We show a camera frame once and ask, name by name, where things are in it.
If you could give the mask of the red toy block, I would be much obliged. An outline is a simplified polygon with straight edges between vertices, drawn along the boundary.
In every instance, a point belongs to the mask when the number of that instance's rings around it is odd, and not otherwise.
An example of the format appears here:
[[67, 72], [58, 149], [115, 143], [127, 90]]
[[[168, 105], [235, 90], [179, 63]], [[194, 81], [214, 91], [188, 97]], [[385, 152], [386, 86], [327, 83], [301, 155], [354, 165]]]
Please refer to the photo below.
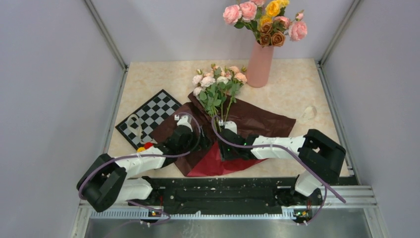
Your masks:
[[149, 148], [151, 148], [151, 147], [153, 147], [154, 146], [154, 144], [153, 143], [151, 143], [151, 142], [147, 142], [147, 143], [145, 143], [144, 144], [144, 148], [145, 149], [149, 149]]

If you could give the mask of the artificial roses in vase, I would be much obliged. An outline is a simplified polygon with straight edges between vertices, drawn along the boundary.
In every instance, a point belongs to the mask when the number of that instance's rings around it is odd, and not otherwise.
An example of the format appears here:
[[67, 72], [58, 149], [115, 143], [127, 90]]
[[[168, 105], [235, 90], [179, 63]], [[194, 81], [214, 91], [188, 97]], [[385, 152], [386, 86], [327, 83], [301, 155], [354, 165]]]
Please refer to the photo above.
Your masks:
[[238, 0], [224, 9], [222, 17], [227, 25], [252, 31], [261, 47], [282, 47], [287, 39], [297, 42], [308, 34], [303, 10], [294, 18], [285, 16], [289, 4], [288, 0]]

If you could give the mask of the black white chessboard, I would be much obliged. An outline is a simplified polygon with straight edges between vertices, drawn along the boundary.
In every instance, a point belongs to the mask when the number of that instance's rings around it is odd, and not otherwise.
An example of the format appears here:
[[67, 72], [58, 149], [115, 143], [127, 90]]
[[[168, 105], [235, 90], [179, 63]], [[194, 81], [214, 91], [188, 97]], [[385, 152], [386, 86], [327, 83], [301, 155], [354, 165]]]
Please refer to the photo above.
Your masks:
[[117, 124], [115, 128], [134, 149], [138, 149], [147, 142], [155, 143], [156, 141], [152, 138], [151, 133], [181, 106], [180, 102], [162, 89], [132, 112], [139, 117], [143, 130], [141, 139], [127, 128], [126, 120], [129, 116]]

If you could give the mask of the dark red wrapping paper sheet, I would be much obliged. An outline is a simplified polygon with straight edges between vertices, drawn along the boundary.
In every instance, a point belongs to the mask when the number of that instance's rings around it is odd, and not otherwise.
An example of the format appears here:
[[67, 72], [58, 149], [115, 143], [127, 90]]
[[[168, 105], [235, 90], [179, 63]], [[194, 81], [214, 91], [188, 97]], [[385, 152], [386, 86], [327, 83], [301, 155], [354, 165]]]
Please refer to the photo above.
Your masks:
[[[186, 177], [221, 176], [245, 170], [259, 163], [258, 160], [241, 158], [222, 161], [216, 135], [210, 125], [210, 116], [192, 93], [188, 95], [188, 98], [190, 102], [183, 104], [177, 112], [187, 112], [198, 121], [205, 135], [210, 139], [211, 148], [175, 159], [174, 164], [182, 175]], [[242, 137], [250, 134], [288, 137], [296, 123], [295, 119], [274, 114], [239, 99], [231, 105], [228, 120], [236, 123], [238, 134]]]

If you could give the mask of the pink ceramic vase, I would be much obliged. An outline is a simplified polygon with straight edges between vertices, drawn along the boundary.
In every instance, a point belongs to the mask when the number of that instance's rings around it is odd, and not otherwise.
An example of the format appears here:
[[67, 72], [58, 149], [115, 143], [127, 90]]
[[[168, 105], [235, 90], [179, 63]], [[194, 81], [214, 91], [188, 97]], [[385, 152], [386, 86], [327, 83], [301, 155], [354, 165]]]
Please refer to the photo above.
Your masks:
[[262, 47], [258, 42], [254, 43], [246, 71], [247, 84], [255, 88], [267, 85], [273, 53], [273, 46]]

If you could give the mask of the red paper flower bouquet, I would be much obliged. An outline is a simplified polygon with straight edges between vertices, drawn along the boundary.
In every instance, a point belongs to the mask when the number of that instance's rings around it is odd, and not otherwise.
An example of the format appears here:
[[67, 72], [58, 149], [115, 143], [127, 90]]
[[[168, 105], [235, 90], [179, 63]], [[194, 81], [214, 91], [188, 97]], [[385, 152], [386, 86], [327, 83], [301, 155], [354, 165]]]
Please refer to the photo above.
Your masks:
[[211, 117], [218, 115], [225, 122], [228, 119], [230, 107], [236, 103], [236, 96], [247, 84], [246, 67], [210, 66], [210, 71], [196, 70], [192, 79], [195, 86], [193, 95]]

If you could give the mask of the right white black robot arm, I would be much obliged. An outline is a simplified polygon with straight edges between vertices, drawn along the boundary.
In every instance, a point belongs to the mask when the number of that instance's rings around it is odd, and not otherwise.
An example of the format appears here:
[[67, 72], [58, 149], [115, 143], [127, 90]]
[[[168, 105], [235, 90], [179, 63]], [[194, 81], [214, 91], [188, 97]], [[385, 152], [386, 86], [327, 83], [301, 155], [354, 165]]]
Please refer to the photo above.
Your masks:
[[317, 129], [296, 137], [249, 135], [243, 138], [230, 129], [216, 133], [227, 151], [244, 160], [294, 159], [305, 171], [290, 191], [296, 204], [304, 204], [323, 185], [340, 201], [345, 199], [331, 186], [338, 182], [346, 149]]

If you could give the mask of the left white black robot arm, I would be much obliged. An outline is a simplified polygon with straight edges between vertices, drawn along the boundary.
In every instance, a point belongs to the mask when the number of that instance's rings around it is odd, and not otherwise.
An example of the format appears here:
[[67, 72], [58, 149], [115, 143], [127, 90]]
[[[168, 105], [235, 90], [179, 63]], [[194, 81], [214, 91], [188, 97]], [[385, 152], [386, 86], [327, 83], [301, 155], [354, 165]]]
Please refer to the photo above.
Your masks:
[[164, 142], [127, 156], [111, 157], [101, 154], [76, 185], [79, 197], [97, 212], [103, 212], [114, 203], [139, 199], [147, 205], [158, 201], [159, 192], [143, 179], [134, 176], [146, 171], [164, 168], [196, 151], [210, 147], [210, 139], [202, 129], [194, 132], [189, 126], [179, 125]]

